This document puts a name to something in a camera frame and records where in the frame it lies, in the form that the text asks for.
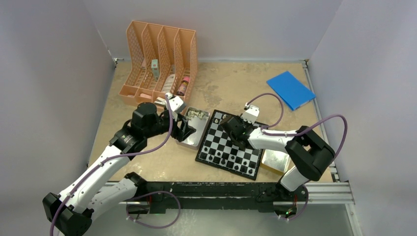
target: blue rectangular object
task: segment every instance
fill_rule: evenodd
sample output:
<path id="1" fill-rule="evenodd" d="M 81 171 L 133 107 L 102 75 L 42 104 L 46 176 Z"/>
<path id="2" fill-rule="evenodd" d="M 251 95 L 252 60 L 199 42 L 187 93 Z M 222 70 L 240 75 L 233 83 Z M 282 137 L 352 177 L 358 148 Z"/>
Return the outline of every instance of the blue rectangular object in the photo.
<path id="1" fill-rule="evenodd" d="M 288 71 L 268 80 L 267 84 L 293 111 L 316 97 Z"/>

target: beige table surface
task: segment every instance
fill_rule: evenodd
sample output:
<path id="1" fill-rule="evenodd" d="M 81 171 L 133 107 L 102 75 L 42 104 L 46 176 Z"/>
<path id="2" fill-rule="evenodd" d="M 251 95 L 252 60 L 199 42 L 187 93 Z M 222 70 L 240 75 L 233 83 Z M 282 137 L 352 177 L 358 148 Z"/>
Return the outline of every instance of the beige table surface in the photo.
<path id="1" fill-rule="evenodd" d="M 117 65 L 89 160 L 90 164 L 98 158 L 114 133 L 120 130 L 123 123 L 132 117 L 132 112 L 135 110 L 135 107 L 125 105 L 118 95 L 130 70 L 131 63 L 128 61 L 120 62 Z M 266 81 L 285 71 L 290 71 L 308 86 L 304 70 L 299 63 L 200 63 L 188 104 L 209 111 L 211 114 L 214 109 L 240 114 L 245 103 L 253 97 L 264 92 L 273 92 Z M 253 104 L 260 108 L 257 121 L 272 124 L 279 118 L 281 108 L 274 97 L 264 96 Z M 302 125 L 310 126 L 315 122 L 317 122 L 317 116 L 312 102 L 294 112 L 284 105 L 284 117 L 273 129 L 294 130 Z M 321 135 L 319 128 L 316 128 L 315 132 Z M 165 135 L 148 139 L 148 146 L 145 150 L 159 145 L 164 139 Z M 196 162 L 196 155 L 196 150 L 181 147 L 176 144 L 174 139 L 170 139 L 159 150 L 147 155 L 136 156 L 110 180 L 119 181 L 126 173 L 136 172 L 148 181 L 252 182 L 252 180 L 225 170 Z M 256 182 L 276 182 L 279 178 L 279 175 L 259 168 Z M 329 169 L 326 170 L 320 181 L 332 182 Z"/>

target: black and white checkered board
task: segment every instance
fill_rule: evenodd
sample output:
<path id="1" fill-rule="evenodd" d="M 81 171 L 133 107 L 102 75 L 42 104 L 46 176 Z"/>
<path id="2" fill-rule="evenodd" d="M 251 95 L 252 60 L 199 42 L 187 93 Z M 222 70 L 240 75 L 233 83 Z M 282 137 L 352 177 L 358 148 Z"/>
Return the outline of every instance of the black and white checkered board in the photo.
<path id="1" fill-rule="evenodd" d="M 233 145 L 231 139 L 219 125 L 226 116 L 232 116 L 232 114 L 214 110 L 198 150 L 196 161 L 256 180 L 263 150 L 247 148 L 245 151 L 241 151 Z"/>

